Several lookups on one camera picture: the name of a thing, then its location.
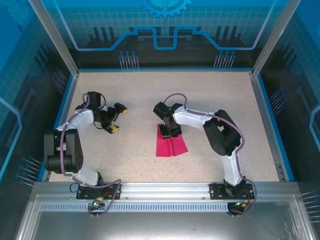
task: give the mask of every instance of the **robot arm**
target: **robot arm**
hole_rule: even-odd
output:
[[[153,112],[164,121],[164,125],[160,126],[160,132],[164,139],[182,134],[181,125],[188,125],[204,131],[212,149],[221,155],[224,168],[223,182],[227,193],[230,196],[235,196],[242,191],[246,181],[239,174],[235,153],[237,147],[240,146],[241,136],[225,122],[212,117],[218,116],[234,124],[224,110],[219,110],[216,113],[201,112],[186,109],[179,103],[169,107],[163,102],[159,102]]]
[[[81,111],[85,105],[78,106],[74,112],[77,116],[72,121],[44,134],[44,166],[47,171],[62,173],[60,138],[67,125],[63,140],[63,162],[66,174],[84,184],[101,186],[104,183],[101,174],[84,163],[80,135],[94,122],[101,123],[101,129],[108,133],[115,133],[119,127],[112,122],[116,121],[120,113],[126,113],[128,110],[120,103],[115,103],[114,107],[107,107],[105,104],[101,106],[102,95],[98,92],[88,92],[88,95],[90,103],[87,109]]]

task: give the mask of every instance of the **blue wall panel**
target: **blue wall panel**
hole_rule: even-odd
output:
[[[10,240],[70,72],[27,0],[0,0],[0,19],[0,239]]]
[[[261,71],[294,178],[302,193],[312,189],[320,192],[319,9],[319,1],[301,0]]]
[[[144,68],[250,68],[286,3],[44,1],[78,66],[100,69],[135,69],[126,51]]]

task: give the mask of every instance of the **work surface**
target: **work surface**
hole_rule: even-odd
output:
[[[247,72],[82,72],[68,118],[82,104],[83,93],[97,91],[106,104],[128,108],[109,134],[90,125],[80,136],[85,163],[100,172],[106,182],[217,182],[224,179],[221,156],[216,154],[204,131],[185,126],[182,136],[189,152],[156,157],[157,124],[154,106],[172,93],[188,97],[187,107],[204,112],[225,110],[245,136],[240,151],[243,174],[253,181],[279,181]],[[180,96],[166,104],[183,103]],[[51,174],[50,181],[71,181]]]

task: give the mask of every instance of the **wire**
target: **wire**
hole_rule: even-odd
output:
[[[71,187],[72,187],[73,184],[78,184],[78,187],[80,186],[80,184],[77,183],[77,182],[71,183],[70,186],[69,186],[70,193],[76,193],[78,191],[78,190],[76,190],[76,191],[72,191],[71,190]]]
[[[97,127],[95,122],[93,122],[93,125],[95,126],[96,129],[104,129],[103,127]]]
[[[83,102],[85,102],[85,106],[77,113],[75,113],[72,117],[70,117],[68,119],[68,121],[66,121],[64,127],[63,127],[63,130],[62,130],[62,133],[61,133],[61,136],[60,136],[60,167],[61,167],[61,172],[64,176],[66,177],[71,177],[76,183],[80,184],[80,185],[84,185],[86,187],[89,187],[89,188],[93,188],[93,189],[103,189],[103,188],[106,188],[106,187],[110,187],[111,185],[113,184],[116,184],[118,183],[117,187],[116,187],[116,190],[115,190],[115,193],[112,197],[112,200],[111,202],[109,203],[109,206],[105,209],[104,212],[102,212],[100,215],[103,215],[105,214],[111,207],[112,203],[114,202],[114,199],[117,195],[117,192],[119,190],[119,187],[120,187],[120,184],[121,184],[121,179],[117,179],[111,183],[108,183],[106,185],[102,185],[102,186],[94,186],[94,185],[90,185],[90,184],[86,184],[84,182],[81,182],[80,180],[78,180],[76,177],[72,176],[72,174],[67,174],[66,171],[65,171],[65,166],[64,166],[64,137],[65,137],[65,133],[66,133],[66,130],[67,130],[67,127],[69,126],[69,123],[72,122],[72,120],[77,116],[77,115],[80,115],[81,113],[83,113],[89,106],[89,103],[90,103],[90,96],[88,93],[84,93],[82,95],[82,100]]]
[[[107,104],[107,101],[106,101],[106,98],[103,94],[100,93],[100,95],[103,97],[104,104],[103,104],[103,106],[99,107],[99,109],[103,109],[105,107],[105,105]]]
[[[257,187],[256,187],[255,183],[254,183],[253,181],[251,181],[250,179],[245,178],[245,177],[242,175],[241,169],[240,169],[239,151],[240,151],[240,150],[244,147],[244,145],[245,145],[245,142],[246,142],[246,141],[245,141],[245,136],[243,135],[243,133],[240,131],[240,129],[239,129],[236,125],[234,125],[232,122],[230,122],[230,121],[228,121],[228,120],[226,120],[226,119],[224,119],[224,118],[222,118],[222,117],[220,117],[220,116],[216,116],[216,115],[213,115],[213,114],[202,113],[202,112],[198,112],[198,111],[192,111],[192,110],[188,109],[188,108],[187,108],[187,101],[188,101],[188,99],[187,99],[186,95],[184,95],[184,94],[182,94],[182,93],[177,92],[177,93],[173,93],[173,94],[167,96],[166,99],[163,101],[163,103],[165,104],[166,101],[167,101],[169,98],[171,98],[172,96],[176,96],[176,95],[179,95],[179,96],[184,97],[184,104],[183,104],[183,106],[184,106],[185,110],[186,110],[188,113],[191,113],[191,114],[194,114],[194,115],[198,115],[198,116],[207,116],[207,117],[212,117],[212,118],[214,118],[214,119],[218,119],[218,120],[220,120],[220,121],[228,124],[228,125],[229,125],[230,127],[232,127],[234,130],[236,130],[236,131],[238,132],[238,134],[240,135],[240,137],[241,137],[241,139],[242,139],[241,144],[240,144],[240,146],[239,146],[238,148],[235,149],[235,152],[234,152],[234,153],[235,153],[236,167],[237,167],[239,176],[240,176],[243,180],[245,180],[246,182],[251,183],[252,186],[253,186],[253,188],[254,188],[254,192],[255,192],[255,198],[254,198],[254,200],[253,200],[253,203],[252,203],[251,207],[250,207],[246,212],[242,213],[241,215],[246,215],[246,214],[248,214],[248,213],[253,209],[254,205],[256,204],[258,191],[257,191]]]

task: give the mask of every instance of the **black mounting bracket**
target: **black mounting bracket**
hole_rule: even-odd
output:
[[[209,193],[211,200],[247,200],[248,195],[245,193],[245,190],[249,191],[250,199],[255,199],[255,194],[253,187],[250,183],[244,184],[242,191],[231,197],[227,191],[224,183],[212,183],[209,184]]]
[[[107,186],[104,188],[91,188],[91,187],[87,187],[87,186],[78,186],[78,190],[76,192],[76,199],[80,199],[80,200],[95,200],[96,198],[104,195],[105,193],[109,192],[107,195],[105,195],[103,197],[104,200],[111,200],[112,197],[115,194],[115,191],[117,189],[118,184],[113,184],[111,186]],[[118,193],[115,195],[115,200],[119,200],[120,199],[120,195],[121,195],[121,187],[122,185],[120,185],[119,189],[118,189]]]

